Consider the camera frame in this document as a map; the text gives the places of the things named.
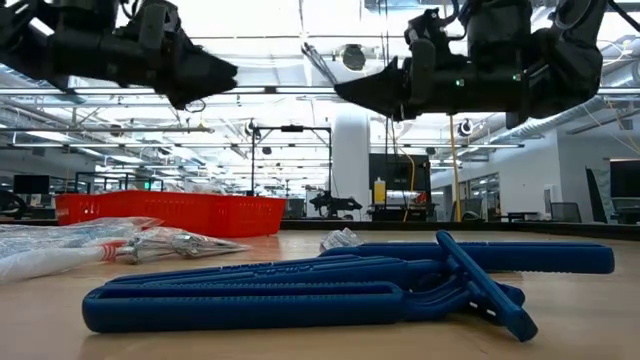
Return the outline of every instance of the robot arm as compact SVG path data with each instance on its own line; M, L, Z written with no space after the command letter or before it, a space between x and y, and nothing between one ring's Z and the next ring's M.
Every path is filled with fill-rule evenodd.
M401 121L422 113L505 112L507 127L544 118L597 94L602 55L596 39L607 2L636 29L613 0L565 0L554 24L531 34L529 0L467 0L442 19L427 9L409 22L412 57L397 58L379 74L335 86L344 100ZM453 55L444 27L458 19L468 56Z
M69 94L70 75L149 86L179 110L236 87L237 68L194 45L168 1L136 0L139 9L116 29L118 7L128 2L0 1L0 62ZM34 28L34 19L53 33Z

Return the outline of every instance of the yellow bottle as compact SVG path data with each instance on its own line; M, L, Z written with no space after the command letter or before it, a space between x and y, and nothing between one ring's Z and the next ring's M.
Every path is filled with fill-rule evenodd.
M378 178L378 180L373 183L373 203L375 205L384 205L386 197L387 183Z

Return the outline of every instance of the white pillar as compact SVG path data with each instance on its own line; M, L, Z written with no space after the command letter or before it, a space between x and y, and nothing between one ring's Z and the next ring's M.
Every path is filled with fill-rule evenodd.
M362 218L371 203L369 192L369 115L349 105L341 107L333 122L333 178L334 197L353 197L362 205ZM351 213L360 220L360 213Z

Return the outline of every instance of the table surface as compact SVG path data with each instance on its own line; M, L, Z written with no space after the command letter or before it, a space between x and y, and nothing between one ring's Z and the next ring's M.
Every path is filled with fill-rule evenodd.
M521 287L540 332L529 343L471 317L439 323L161 334L92 334L80 304L92 288L122 274L298 259L318 254L323 232L287 231L244 240L246 253L143 265L89 265L0 286L0 359L637 359L640 243L599 241L616 253L612 275L501 274ZM431 241L433 232L359 232L368 241ZM525 233L453 232L458 241L569 241Z

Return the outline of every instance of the red basket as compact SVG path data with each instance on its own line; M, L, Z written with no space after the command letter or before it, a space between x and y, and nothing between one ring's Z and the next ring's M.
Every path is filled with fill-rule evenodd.
M280 230L285 199L120 191L101 195L64 194L56 197L60 225L101 217L144 216L197 234L239 238L275 234Z

